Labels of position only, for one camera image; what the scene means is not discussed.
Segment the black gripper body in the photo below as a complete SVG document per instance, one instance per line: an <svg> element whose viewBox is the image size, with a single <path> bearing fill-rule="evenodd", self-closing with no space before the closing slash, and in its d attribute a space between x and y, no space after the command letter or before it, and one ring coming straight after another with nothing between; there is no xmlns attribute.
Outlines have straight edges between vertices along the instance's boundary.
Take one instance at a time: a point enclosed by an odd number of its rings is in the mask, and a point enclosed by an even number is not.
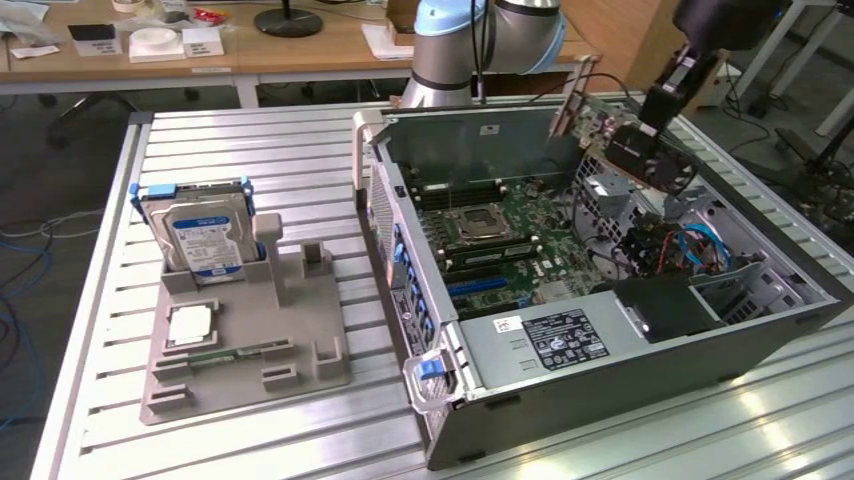
<svg viewBox="0 0 854 480"><path fill-rule="evenodd" d="M720 61L718 50L702 50L686 43L674 53L656 79L656 89L679 100L691 100Z"/></svg>

